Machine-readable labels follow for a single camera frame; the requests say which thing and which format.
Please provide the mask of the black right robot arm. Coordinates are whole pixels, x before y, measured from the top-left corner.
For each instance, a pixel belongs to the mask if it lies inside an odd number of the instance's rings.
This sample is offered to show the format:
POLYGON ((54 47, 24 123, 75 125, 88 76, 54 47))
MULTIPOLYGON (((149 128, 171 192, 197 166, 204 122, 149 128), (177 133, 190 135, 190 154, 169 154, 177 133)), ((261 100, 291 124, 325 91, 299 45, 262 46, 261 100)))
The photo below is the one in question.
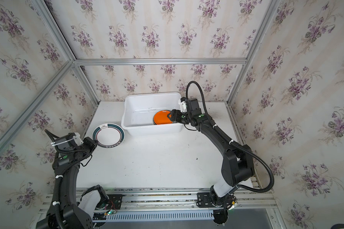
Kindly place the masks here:
POLYGON ((204 134, 221 153, 223 162, 222 178, 210 189, 211 203, 216 207, 224 205, 227 196, 233 194, 239 184, 254 175, 251 149, 230 138, 208 113, 202 113, 196 98, 179 100, 180 109, 174 109, 167 115, 170 121, 191 125, 204 134))

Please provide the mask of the white green rim plate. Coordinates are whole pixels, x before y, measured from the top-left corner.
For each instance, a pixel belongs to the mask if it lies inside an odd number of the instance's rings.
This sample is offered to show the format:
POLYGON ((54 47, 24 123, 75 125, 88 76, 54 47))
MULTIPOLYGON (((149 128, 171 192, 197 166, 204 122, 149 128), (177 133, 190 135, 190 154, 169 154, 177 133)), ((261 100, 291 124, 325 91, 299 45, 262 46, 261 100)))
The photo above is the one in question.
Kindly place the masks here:
POLYGON ((101 148, 114 148, 124 141, 125 133, 120 126, 106 123, 93 131, 92 138, 97 141, 97 145, 101 148))

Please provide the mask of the orange plate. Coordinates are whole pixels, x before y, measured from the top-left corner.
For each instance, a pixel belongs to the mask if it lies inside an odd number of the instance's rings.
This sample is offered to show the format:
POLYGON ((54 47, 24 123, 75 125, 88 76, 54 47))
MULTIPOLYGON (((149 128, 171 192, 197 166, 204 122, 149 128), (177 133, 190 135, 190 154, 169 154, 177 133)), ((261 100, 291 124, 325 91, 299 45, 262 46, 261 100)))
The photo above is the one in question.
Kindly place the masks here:
POLYGON ((167 124, 173 124, 174 122, 171 121, 168 117, 168 115, 171 113, 169 110, 162 110, 158 111, 154 116, 153 116, 153 123, 155 125, 167 125, 167 124))

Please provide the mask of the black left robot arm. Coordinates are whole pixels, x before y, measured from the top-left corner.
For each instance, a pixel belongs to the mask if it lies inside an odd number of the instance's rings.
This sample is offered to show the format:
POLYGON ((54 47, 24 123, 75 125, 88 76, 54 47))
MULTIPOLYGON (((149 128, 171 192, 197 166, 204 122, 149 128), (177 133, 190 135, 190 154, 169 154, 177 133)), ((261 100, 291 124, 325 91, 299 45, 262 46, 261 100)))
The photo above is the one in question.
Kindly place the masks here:
POLYGON ((37 229, 92 229, 92 216, 82 210, 76 201, 76 180, 81 162, 91 157, 97 141, 77 133, 58 137, 45 130, 55 148, 54 192, 46 217, 36 224, 37 229))

